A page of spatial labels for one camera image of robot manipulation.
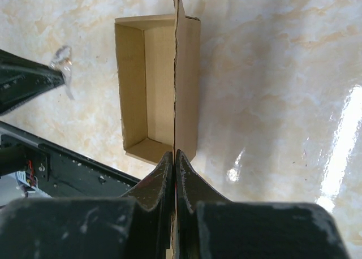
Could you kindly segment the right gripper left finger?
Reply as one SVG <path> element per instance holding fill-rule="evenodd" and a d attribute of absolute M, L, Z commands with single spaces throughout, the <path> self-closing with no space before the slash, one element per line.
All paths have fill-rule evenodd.
<path fill-rule="evenodd" d="M 1 211 L 2 258 L 165 258 L 171 245 L 173 154 L 124 195 L 32 198 Z"/>

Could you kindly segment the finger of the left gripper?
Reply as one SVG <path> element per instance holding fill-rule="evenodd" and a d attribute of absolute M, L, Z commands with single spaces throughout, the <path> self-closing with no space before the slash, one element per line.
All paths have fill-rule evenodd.
<path fill-rule="evenodd" d="M 2 115 L 62 85 L 60 71 L 1 50 Z"/>

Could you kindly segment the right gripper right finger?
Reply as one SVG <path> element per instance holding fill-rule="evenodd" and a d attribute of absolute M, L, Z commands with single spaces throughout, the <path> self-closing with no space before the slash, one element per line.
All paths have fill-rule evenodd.
<path fill-rule="evenodd" d="M 348 258 L 331 215 L 309 203 L 233 202 L 175 156 L 179 258 Z"/>

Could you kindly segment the small grey scrap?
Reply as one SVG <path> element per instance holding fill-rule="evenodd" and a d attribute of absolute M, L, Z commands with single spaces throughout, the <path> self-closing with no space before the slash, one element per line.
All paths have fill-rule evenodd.
<path fill-rule="evenodd" d="M 74 100 L 71 92 L 72 48 L 68 45 L 61 46 L 52 57 L 49 67 L 62 73 L 66 94 L 70 100 Z"/>

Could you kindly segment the brown cardboard box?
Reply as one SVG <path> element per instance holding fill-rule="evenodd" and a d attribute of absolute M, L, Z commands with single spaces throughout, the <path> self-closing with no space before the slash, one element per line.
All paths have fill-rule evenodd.
<path fill-rule="evenodd" d="M 197 151 L 201 22 L 173 2 L 170 15 L 115 20 L 123 149 L 150 163 Z"/>

